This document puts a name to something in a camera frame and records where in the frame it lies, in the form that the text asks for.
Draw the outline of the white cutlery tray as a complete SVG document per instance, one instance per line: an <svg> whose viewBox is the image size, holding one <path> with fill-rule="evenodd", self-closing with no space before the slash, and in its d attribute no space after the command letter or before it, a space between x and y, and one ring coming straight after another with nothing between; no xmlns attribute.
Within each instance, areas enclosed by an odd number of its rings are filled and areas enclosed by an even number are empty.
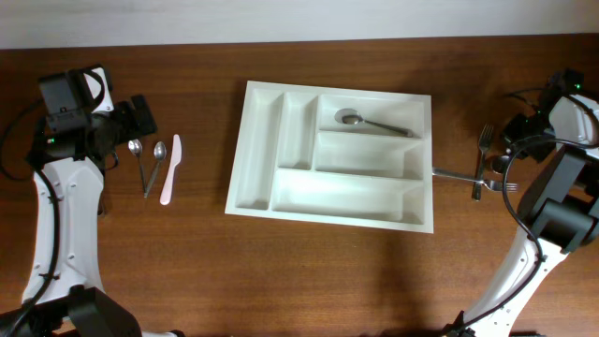
<svg viewBox="0 0 599 337"><path fill-rule="evenodd" d="M225 212L431 233L431 97L248 81Z"/></svg>

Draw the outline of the small teaspoon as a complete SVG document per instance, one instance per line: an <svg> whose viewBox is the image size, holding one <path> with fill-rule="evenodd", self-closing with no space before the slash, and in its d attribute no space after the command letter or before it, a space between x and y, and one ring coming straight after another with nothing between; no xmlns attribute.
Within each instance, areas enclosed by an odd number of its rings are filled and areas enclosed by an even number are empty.
<svg viewBox="0 0 599 337"><path fill-rule="evenodd" d="M141 161L142 151L143 151L141 142L138 139L131 139L130 141L128 141L127 147L129 149L130 153L137 158L137 162L138 162L138 166L139 166L139 174L140 174L140 179L141 179L141 185L142 185L142 191L143 191L143 193L146 193L147 187L146 187L145 170L144 170L144 167L143 167L143 164Z"/></svg>
<svg viewBox="0 0 599 337"><path fill-rule="evenodd" d="M156 180L157 174L159 172L159 168L160 165L162 164L162 162L166 159L167 157L167 147L166 144L163 141L158 141L153 149L153 156L154 156L154 165L153 165L153 170L151 172L150 178L148 180L148 182L146 183L146 187L145 187L145 191L144 191L144 197L147 198L150 195L151 189L153 187L153 184Z"/></svg>

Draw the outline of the large spoon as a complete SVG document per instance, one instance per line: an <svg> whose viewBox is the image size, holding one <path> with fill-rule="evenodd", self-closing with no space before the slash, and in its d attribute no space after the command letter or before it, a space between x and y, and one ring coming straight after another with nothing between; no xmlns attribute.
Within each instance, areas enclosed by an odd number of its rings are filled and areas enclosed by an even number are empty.
<svg viewBox="0 0 599 337"><path fill-rule="evenodd" d="M508 155L497 155L490 160L490 169L496 174L504 174L510 158Z"/></svg>
<svg viewBox="0 0 599 337"><path fill-rule="evenodd" d="M403 137L412 138L414 136L413 132L410 129L393 125L384 125L377 122L369 121L362 117L361 114L355 109L340 109L335 113L334 119L336 122L344 125L367 124L396 132Z"/></svg>

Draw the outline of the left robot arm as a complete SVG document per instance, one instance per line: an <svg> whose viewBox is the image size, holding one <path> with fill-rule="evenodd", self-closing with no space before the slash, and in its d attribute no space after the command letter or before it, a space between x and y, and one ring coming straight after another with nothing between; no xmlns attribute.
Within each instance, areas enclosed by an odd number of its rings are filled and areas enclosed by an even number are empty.
<svg viewBox="0 0 599 337"><path fill-rule="evenodd" d="M106 158L157 125L142 95L112 110L65 107L36 126L27 162L37 189L37 237L22 306L1 316L4 336L142 336L102 285L97 220Z"/></svg>

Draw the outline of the pink plastic knife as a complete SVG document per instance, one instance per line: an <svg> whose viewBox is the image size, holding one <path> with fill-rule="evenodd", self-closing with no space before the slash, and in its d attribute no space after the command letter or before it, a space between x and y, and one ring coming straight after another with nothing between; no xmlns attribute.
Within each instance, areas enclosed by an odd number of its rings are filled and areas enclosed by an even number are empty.
<svg viewBox="0 0 599 337"><path fill-rule="evenodd" d="M167 173L167 177L165 179L163 189L161 192L161 196L159 199L160 204L163 206L169 205L169 203L172 200L175 172L176 172L176 168L179 166L179 164L182 161L182 157L183 157L183 146L182 146L181 137L178 134L175 134L173 136L172 153L171 153L171 158L170 158L170 162L169 162L169 166L168 166L168 173Z"/></svg>

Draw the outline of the metal tongs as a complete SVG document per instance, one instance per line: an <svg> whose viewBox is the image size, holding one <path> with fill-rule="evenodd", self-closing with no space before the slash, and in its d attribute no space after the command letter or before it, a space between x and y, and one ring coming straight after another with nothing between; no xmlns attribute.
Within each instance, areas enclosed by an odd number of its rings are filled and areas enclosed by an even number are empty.
<svg viewBox="0 0 599 337"><path fill-rule="evenodd" d="M97 216L98 216L98 217L103 217L103 216L105 215L105 213L106 213L105 202L104 202L104 199L103 199L103 198L101 198L101 199L98 201L98 210L97 210Z"/></svg>

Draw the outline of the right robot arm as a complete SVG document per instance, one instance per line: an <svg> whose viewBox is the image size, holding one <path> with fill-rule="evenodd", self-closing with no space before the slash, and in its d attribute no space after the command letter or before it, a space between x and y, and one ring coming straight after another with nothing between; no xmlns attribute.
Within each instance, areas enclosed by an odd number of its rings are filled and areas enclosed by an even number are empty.
<svg viewBox="0 0 599 337"><path fill-rule="evenodd" d="M583 87L582 73L552 75L531 107L504 128L502 177L530 157L549 162L517 207L505 207L518 224L500 269L482 297L444 336L509 336L520 312L548 274L578 248L598 237L598 95Z"/></svg>

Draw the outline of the metal fork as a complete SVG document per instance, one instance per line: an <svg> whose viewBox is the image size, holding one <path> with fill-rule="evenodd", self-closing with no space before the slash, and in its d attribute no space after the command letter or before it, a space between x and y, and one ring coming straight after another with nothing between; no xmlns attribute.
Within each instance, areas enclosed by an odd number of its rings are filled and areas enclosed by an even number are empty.
<svg viewBox="0 0 599 337"><path fill-rule="evenodd" d="M490 125L490 124L486 124L483 127L483 130L482 130L479 140L478 140L479 157L478 157L478 162L477 162L476 172L475 172L475 179L477 181L479 181L483 178L485 158L486 158L486 154L487 154L488 150L490 149L490 145L492 143L493 131L494 131L494 126ZM481 192L482 192L481 184L474 183L472 195L471 195L472 199L474 201L479 201L481 199Z"/></svg>
<svg viewBox="0 0 599 337"><path fill-rule="evenodd" d="M465 181L465 182L469 182L469 183L480 184L480 185L485 186L489 191L494 191L494 192L502 192L504 190L506 192L517 192L519 189L519 186L516 183L503 184L502 182L495 181L495 180L477 179L474 176L469 176L469 175L458 173L458 172L448 171L448 170L441 169L441 168L432 168L432 175L449 178L449 179L456 179L456 180Z"/></svg>

